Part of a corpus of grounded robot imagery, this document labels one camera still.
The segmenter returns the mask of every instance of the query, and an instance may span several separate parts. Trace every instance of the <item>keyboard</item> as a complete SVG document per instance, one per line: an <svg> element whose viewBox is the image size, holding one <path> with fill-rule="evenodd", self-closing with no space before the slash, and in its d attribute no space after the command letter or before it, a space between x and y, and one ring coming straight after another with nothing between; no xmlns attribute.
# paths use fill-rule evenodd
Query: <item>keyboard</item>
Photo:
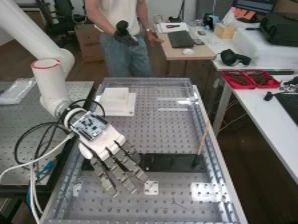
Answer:
<svg viewBox="0 0 298 224"><path fill-rule="evenodd" d="M275 97L292 121L298 125L298 94L278 93Z"/></svg>
<svg viewBox="0 0 298 224"><path fill-rule="evenodd" d="M191 48L194 45L193 39L187 31L177 31L167 33L170 45L173 48Z"/></svg>

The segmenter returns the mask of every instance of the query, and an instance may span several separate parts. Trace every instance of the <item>white shirt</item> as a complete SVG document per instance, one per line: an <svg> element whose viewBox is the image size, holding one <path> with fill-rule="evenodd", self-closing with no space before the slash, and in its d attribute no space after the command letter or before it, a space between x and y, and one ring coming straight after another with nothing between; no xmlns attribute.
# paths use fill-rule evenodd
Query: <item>white shirt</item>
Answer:
<svg viewBox="0 0 298 224"><path fill-rule="evenodd" d="M137 1L138 0L101 0L100 11L105 15L110 24L116 24L125 20L129 23L129 33L136 35L139 33L139 25L137 21Z"/></svg>

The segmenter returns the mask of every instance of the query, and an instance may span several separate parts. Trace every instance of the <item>computer monitor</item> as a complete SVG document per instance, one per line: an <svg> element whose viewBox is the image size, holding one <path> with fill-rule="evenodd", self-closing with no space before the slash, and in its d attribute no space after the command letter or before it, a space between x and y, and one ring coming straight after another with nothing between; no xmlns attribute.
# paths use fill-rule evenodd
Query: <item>computer monitor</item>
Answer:
<svg viewBox="0 0 298 224"><path fill-rule="evenodd" d="M258 14L273 12L277 5L277 0L234 0L233 6L241 9L249 9Z"/></svg>

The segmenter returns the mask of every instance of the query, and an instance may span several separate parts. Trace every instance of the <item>robot finger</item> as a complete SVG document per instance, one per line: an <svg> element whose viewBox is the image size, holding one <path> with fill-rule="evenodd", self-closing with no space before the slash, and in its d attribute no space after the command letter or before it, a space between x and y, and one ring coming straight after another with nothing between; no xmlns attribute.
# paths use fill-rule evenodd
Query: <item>robot finger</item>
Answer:
<svg viewBox="0 0 298 224"><path fill-rule="evenodd" d="M90 159L90 165L92 167L94 168L94 173L97 175L97 177L100 178L100 181L101 181L101 186L105 190L105 192L112 196L112 197L116 197L117 196L117 190L116 190L116 186L106 174L106 170L102 166L102 162L96 159L96 158L92 158Z"/></svg>
<svg viewBox="0 0 298 224"><path fill-rule="evenodd" d="M90 152L90 150L88 149L88 147L85 147L82 143L78 144L78 149L82 156L90 160L93 158L93 153Z"/></svg>
<svg viewBox="0 0 298 224"><path fill-rule="evenodd" d="M136 162L129 158L129 156L125 154L125 152L120 149L114 153L114 158L118 160L118 162L126 167L129 172L133 173L133 175L137 177L137 179L145 183L147 181L147 176L139 166L136 164Z"/></svg>
<svg viewBox="0 0 298 224"><path fill-rule="evenodd" d="M124 150L124 152L129 155L129 157L133 159L133 161L139 164L141 157L139 154L134 148L134 146L126 141L122 145L118 144L118 142L114 141L114 143L118 145L118 147Z"/></svg>
<svg viewBox="0 0 298 224"><path fill-rule="evenodd" d="M114 161L114 159L112 158L112 156L109 156L105 160L102 160L102 162L106 165L106 167L109 168L110 172L113 173L113 175L117 178L117 180L120 181L120 183L126 188L126 190L130 193L133 193L137 190L136 186L134 186L133 182L130 181L128 175L125 174L124 170L120 168L120 166L118 166L117 162Z"/></svg>

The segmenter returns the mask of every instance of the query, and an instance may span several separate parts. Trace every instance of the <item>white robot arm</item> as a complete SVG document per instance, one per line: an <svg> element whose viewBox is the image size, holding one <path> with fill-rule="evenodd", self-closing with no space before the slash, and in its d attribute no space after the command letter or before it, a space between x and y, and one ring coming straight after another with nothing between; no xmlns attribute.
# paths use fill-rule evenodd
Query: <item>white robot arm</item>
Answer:
<svg viewBox="0 0 298 224"><path fill-rule="evenodd" d="M118 166L122 164L141 182L147 180L137 165L139 157L133 145L109 122L94 112L73 105L68 96L65 78L74 64L72 53L58 48L12 0L0 1L0 27L38 59L30 66L41 93L41 105L68 130L78 135L81 154L90 160L104 189L112 196L117 195L116 185L106 173L108 167L133 193L136 187Z"/></svg>

